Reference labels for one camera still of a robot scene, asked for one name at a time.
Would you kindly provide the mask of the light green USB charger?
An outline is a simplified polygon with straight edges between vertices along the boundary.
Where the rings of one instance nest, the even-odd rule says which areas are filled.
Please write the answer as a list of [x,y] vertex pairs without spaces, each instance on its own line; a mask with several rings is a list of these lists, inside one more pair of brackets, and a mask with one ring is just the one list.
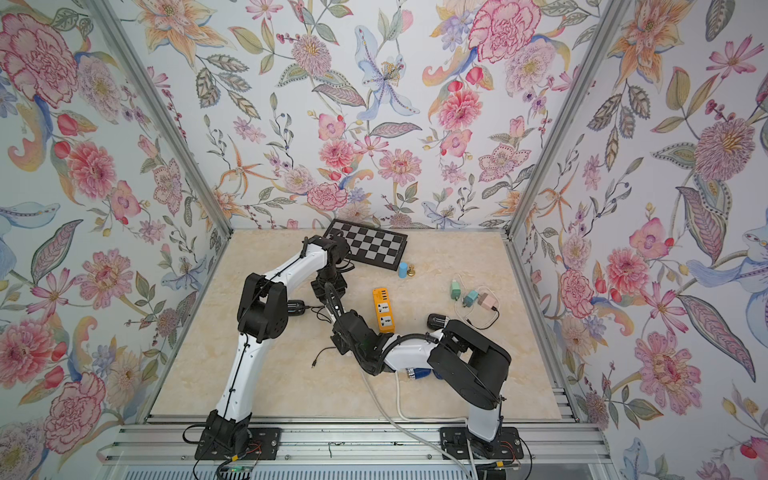
[[461,298],[462,288],[458,280],[452,280],[450,286],[450,297],[453,301],[458,301]]

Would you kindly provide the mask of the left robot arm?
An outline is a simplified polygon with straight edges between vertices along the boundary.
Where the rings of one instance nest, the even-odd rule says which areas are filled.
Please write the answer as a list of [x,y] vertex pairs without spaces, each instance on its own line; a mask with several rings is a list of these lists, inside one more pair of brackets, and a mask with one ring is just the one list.
[[250,449],[249,424],[256,383],[274,340],[286,329],[293,291],[313,278],[324,287],[345,289],[337,265],[349,254],[341,237],[305,238],[301,250],[263,274],[250,274],[237,308],[238,344],[226,389],[208,414],[195,458],[208,455],[233,461]]

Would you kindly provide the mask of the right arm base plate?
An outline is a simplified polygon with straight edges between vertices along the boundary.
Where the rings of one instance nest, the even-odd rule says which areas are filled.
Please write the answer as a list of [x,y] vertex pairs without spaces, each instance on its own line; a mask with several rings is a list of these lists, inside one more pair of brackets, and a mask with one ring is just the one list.
[[468,432],[466,427],[442,427],[439,429],[439,445],[444,452],[459,460],[474,457],[488,460],[523,460],[525,451],[515,427],[502,427],[496,437],[485,441]]

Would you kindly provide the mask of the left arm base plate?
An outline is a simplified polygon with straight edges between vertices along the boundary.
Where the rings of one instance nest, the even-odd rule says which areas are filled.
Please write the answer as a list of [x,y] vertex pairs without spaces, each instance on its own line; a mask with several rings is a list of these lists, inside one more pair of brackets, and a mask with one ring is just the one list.
[[280,445],[280,428],[249,427],[234,435],[203,431],[194,453],[196,460],[275,460]]

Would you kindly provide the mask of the blue electric shaver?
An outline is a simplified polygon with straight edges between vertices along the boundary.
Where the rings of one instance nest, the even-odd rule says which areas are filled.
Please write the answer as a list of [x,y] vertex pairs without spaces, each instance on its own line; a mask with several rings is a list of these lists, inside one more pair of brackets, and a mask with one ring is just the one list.
[[430,376],[432,370],[429,368],[407,368],[406,374],[411,380],[419,380]]

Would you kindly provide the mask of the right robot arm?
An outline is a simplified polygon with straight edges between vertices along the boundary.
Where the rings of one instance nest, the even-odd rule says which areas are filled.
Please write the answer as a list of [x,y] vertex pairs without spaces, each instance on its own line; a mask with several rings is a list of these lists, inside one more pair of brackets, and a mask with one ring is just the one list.
[[356,311],[343,308],[332,284],[325,284],[324,290],[324,304],[333,315],[331,340],[339,353],[351,353],[369,376],[409,368],[432,370],[467,402],[470,446],[491,457],[503,425],[502,387],[508,377],[510,354],[454,319],[427,333],[376,333]]

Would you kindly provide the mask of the teal USB charger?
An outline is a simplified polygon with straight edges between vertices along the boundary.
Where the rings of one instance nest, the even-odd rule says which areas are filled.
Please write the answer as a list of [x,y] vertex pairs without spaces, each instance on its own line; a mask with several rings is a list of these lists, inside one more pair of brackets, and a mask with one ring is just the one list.
[[472,307],[478,300],[479,294],[475,290],[470,290],[462,300],[462,305],[466,308]]

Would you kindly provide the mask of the brown charger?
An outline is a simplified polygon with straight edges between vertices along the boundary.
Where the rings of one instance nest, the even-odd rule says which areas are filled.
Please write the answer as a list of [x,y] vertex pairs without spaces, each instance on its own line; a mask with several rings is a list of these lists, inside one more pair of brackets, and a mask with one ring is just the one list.
[[497,311],[498,310],[498,299],[490,293],[483,293],[480,294],[478,297],[478,304],[490,311]]

